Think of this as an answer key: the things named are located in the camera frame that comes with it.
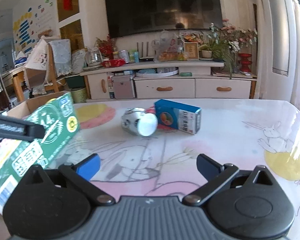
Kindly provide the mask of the silver penguin toy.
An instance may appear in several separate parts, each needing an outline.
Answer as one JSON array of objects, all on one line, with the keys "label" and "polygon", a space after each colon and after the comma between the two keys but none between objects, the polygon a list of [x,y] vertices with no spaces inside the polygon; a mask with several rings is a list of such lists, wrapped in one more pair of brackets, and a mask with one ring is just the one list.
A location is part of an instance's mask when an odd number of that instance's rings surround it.
[{"label": "silver penguin toy", "polygon": [[121,126],[130,134],[149,137],[157,130],[158,119],[144,108],[130,108],[121,117]]}]

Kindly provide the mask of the red candle stand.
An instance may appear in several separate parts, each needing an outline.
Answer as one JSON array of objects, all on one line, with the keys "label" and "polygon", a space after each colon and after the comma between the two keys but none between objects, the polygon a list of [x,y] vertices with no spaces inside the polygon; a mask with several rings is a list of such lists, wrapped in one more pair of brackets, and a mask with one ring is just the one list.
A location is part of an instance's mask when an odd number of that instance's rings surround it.
[{"label": "red candle stand", "polygon": [[239,53],[238,56],[240,57],[241,64],[240,71],[247,73],[251,72],[249,66],[252,64],[252,62],[249,59],[252,57],[252,55],[249,53]]}]

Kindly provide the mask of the black television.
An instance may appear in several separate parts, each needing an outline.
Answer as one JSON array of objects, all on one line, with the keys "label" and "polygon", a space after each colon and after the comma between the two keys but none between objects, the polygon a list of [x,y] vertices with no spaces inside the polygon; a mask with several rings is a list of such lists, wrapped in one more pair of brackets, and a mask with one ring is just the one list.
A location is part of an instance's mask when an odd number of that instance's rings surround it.
[{"label": "black television", "polygon": [[112,38],[223,25],[220,0],[105,0]]}]

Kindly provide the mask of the potted flower plant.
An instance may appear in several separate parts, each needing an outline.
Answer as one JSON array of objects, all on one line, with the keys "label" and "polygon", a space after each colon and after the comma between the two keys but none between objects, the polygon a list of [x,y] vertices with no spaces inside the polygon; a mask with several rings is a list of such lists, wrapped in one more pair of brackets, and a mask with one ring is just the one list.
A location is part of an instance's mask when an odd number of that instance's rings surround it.
[{"label": "potted flower plant", "polygon": [[199,46],[200,51],[211,51],[213,59],[223,60],[230,74],[239,70],[238,54],[244,49],[251,49],[257,43],[257,29],[237,28],[224,19],[222,26],[210,24],[205,42]]}]

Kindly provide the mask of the cardboard box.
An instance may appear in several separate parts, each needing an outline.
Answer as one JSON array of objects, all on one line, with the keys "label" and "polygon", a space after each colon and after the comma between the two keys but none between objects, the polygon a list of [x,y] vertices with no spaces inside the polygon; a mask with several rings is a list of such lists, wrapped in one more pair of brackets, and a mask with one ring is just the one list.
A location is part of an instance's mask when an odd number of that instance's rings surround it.
[{"label": "cardboard box", "polygon": [[8,111],[7,116],[22,119],[23,117],[32,114],[36,109],[46,104],[49,100],[53,98],[59,98],[60,96],[63,96],[66,93],[67,91],[61,91],[28,99],[20,103],[18,106],[14,107],[10,111]]}]

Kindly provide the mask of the pink storage box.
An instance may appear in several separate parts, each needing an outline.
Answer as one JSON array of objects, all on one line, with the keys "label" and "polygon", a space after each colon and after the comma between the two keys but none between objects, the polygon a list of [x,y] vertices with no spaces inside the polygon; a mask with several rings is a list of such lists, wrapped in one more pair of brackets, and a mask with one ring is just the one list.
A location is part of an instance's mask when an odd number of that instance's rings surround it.
[{"label": "pink storage box", "polygon": [[132,75],[117,75],[113,77],[115,99],[135,98],[135,88]]}]

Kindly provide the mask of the white tv cabinet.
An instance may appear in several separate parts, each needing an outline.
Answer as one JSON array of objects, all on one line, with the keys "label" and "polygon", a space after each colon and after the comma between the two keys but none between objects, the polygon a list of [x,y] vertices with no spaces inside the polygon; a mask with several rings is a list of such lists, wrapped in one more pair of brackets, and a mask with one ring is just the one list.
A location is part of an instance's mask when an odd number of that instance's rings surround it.
[{"label": "white tv cabinet", "polygon": [[221,74],[224,64],[212,60],[130,63],[121,67],[101,67],[80,73],[85,79],[89,97],[93,100],[109,99],[114,87],[113,77],[123,77],[124,72],[143,69],[179,71],[171,76],[133,77],[137,99],[252,99],[255,93],[256,75]]}]

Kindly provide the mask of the plastic bag with food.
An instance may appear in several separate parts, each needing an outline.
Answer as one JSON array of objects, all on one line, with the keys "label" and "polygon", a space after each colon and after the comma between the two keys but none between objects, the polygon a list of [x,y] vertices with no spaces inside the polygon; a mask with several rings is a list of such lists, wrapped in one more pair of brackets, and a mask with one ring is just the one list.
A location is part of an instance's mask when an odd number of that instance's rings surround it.
[{"label": "plastic bag with food", "polygon": [[178,60],[178,37],[175,33],[162,31],[157,40],[153,40],[154,62],[167,62]]}]

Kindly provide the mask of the black wifi router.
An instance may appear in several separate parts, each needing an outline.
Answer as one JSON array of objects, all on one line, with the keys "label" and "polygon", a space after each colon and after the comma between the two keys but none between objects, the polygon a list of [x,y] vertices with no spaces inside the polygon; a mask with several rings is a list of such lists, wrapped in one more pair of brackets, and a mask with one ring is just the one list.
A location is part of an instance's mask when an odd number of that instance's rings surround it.
[{"label": "black wifi router", "polygon": [[154,57],[149,55],[149,42],[146,43],[137,42],[136,46],[137,46],[137,56],[135,60],[137,62],[150,62],[154,60]]}]

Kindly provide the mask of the green milk carton box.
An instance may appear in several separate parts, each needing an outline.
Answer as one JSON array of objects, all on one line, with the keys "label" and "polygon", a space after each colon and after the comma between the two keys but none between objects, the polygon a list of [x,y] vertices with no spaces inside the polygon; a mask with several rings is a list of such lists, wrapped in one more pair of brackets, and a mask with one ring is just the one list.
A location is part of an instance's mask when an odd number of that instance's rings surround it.
[{"label": "green milk carton box", "polygon": [[69,92],[53,98],[22,119],[44,126],[43,139],[33,142],[3,139],[0,143],[0,213],[13,190],[32,165],[49,166],[79,131]]}]

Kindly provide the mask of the wooden dining table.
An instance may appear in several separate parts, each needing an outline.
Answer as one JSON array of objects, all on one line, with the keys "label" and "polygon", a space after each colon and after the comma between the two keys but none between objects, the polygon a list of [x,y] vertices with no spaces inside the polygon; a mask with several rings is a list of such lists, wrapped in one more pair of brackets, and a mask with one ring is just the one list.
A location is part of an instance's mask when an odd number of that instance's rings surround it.
[{"label": "wooden dining table", "polygon": [[24,102],[24,66],[19,66],[0,75],[2,87],[7,94],[8,99],[12,94],[16,96],[18,102]]}]

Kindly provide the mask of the wooden picture frame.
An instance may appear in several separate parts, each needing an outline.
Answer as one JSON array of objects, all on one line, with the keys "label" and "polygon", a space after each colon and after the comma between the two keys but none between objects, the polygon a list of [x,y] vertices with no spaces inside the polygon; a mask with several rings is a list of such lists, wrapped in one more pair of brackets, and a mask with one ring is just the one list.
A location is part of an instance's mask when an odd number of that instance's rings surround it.
[{"label": "wooden picture frame", "polygon": [[185,42],[184,50],[189,60],[198,60],[199,59],[199,49],[197,42]]}]

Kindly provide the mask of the red snack package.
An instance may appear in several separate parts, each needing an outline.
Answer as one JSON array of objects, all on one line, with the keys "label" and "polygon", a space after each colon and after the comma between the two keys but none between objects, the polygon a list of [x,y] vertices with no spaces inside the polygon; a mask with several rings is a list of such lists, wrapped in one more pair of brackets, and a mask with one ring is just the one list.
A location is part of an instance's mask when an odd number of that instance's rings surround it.
[{"label": "red snack package", "polygon": [[102,66],[106,68],[110,67],[121,67],[126,64],[125,59],[111,59],[111,60],[104,60],[102,62]]}]

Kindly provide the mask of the wooden chair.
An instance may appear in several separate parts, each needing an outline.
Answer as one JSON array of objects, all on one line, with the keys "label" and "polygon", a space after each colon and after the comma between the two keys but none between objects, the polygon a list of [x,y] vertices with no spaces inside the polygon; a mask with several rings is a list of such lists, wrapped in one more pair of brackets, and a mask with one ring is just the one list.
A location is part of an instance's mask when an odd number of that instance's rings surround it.
[{"label": "wooden chair", "polygon": [[24,79],[33,95],[41,95],[52,74],[60,77],[71,72],[70,40],[42,36],[27,58]]}]

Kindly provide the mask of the red berry bouquet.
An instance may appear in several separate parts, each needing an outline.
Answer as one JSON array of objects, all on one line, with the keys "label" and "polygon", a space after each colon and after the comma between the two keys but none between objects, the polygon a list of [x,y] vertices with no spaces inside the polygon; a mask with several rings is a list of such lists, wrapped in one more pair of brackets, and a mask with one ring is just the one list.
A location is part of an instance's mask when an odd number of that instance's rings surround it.
[{"label": "red berry bouquet", "polygon": [[108,58],[112,60],[114,58],[113,53],[117,51],[116,39],[111,38],[109,34],[107,35],[107,38],[105,40],[102,40],[97,37],[95,47],[99,49],[103,58]]}]

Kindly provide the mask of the glass teapot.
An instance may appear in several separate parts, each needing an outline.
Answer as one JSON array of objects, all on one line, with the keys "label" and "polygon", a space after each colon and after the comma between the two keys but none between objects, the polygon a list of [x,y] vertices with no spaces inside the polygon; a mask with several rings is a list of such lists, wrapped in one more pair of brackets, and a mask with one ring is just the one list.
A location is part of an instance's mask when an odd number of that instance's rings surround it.
[{"label": "glass teapot", "polygon": [[84,56],[85,62],[88,67],[96,67],[102,64],[103,57],[99,48],[87,48],[87,51]]}]

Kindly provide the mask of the blue medicine box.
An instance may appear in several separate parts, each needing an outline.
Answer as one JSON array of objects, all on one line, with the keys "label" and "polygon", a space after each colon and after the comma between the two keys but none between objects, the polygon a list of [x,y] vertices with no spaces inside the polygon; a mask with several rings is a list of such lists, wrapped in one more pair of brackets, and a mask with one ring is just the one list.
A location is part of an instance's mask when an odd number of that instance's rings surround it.
[{"label": "blue medicine box", "polygon": [[154,103],[158,123],[195,135],[201,127],[202,109],[175,101],[160,99]]}]

